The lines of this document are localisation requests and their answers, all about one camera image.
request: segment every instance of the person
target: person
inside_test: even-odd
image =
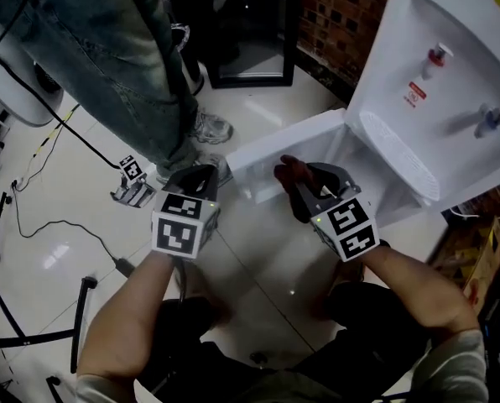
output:
[[[23,0],[0,0],[9,25]],[[97,121],[157,165],[159,180],[196,162],[230,179],[225,159],[199,143],[226,142],[233,127],[190,94],[162,0],[28,0],[13,23],[30,56]]]
[[[304,163],[283,157],[275,175],[294,201],[294,183],[319,184]],[[368,267],[389,289],[361,282]],[[483,340],[459,288],[426,264],[379,246],[341,261],[323,303],[346,329],[285,371],[258,369],[225,357],[201,336],[228,318],[195,266],[188,294],[163,301],[173,265],[152,252],[97,313],[78,366],[77,401],[135,401],[138,380],[163,403],[176,401],[340,402],[378,399],[417,365],[407,402],[487,402]]]

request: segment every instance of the tiled floor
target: tiled floor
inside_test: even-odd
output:
[[[222,115],[235,126],[230,143],[209,148],[223,154],[341,105],[299,69],[291,88],[212,91],[206,85],[198,99],[209,112]],[[60,114],[66,114],[74,104],[65,97]],[[132,153],[82,109],[70,125],[114,162]],[[24,174],[31,154],[54,126],[13,124],[0,156],[0,196],[10,191],[13,179]],[[39,169],[48,152],[46,146],[30,166],[30,175]],[[148,166],[142,157],[139,162],[143,168]],[[156,183],[154,174],[150,179]],[[18,195],[23,233],[30,234],[49,220],[64,218],[86,225],[115,255],[139,264],[148,252],[153,202],[144,209],[115,203],[108,193],[118,182],[116,171],[63,132],[41,175]],[[306,313],[312,297],[330,278],[336,259],[308,226],[291,217],[284,197],[255,207],[239,196],[231,182],[220,189],[218,200],[222,208],[220,226],[204,247],[198,264],[213,290],[236,315],[226,328],[209,332],[205,338],[245,363],[251,363],[250,353],[261,351],[268,355],[269,367],[293,365],[328,342],[336,328],[331,322],[314,322]],[[440,215],[418,215],[383,228],[382,235],[396,248],[425,260],[444,230]],[[0,254],[0,292],[27,334],[73,327],[81,278],[92,275],[99,286],[88,296],[84,335],[102,304],[124,282],[101,245],[79,228],[55,225],[33,238],[21,238],[14,204],[3,214]],[[377,280],[370,275],[367,279]],[[170,284],[167,296],[176,292]],[[13,336],[0,309],[0,338]],[[0,350],[0,381],[13,379],[10,390],[22,401],[45,403],[52,397],[44,380],[56,374],[64,380],[62,398],[72,401],[74,378],[69,363],[70,339]],[[140,387],[138,398],[154,401]]]

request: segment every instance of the jeans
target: jeans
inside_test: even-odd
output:
[[[423,356],[427,332],[390,290],[366,283],[338,285],[325,301],[332,320],[346,327],[292,370],[335,391],[345,401],[371,402]],[[149,362],[138,381],[163,403],[228,402],[269,369],[224,356],[200,337],[216,320],[204,298],[163,302]]]
[[[2,25],[21,1],[0,0]],[[193,164],[197,152],[186,133],[197,102],[162,0],[30,0],[11,34],[87,112],[160,173]]]

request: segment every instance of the black pants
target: black pants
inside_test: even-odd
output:
[[[378,398],[424,354],[426,331],[390,290],[341,284],[325,308],[346,330],[293,370],[347,400]],[[201,343],[215,315],[202,298],[186,300],[180,311],[175,300],[161,306],[151,357],[138,381],[163,403],[227,402],[273,373],[225,357],[214,343]]]

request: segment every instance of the gray sneaker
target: gray sneaker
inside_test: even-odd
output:
[[[189,133],[202,144],[223,144],[232,135],[233,126],[228,121],[213,113],[206,113],[205,109],[198,109],[194,127]]]
[[[230,171],[229,166],[227,165],[226,158],[223,155],[219,154],[206,154],[204,152],[200,152],[200,156],[195,161],[195,165],[214,165],[218,169],[218,186],[223,186],[226,182],[230,181],[233,177],[232,172]],[[157,181],[162,186],[165,186],[168,183],[168,179],[172,176],[172,174],[162,175],[157,173]]]

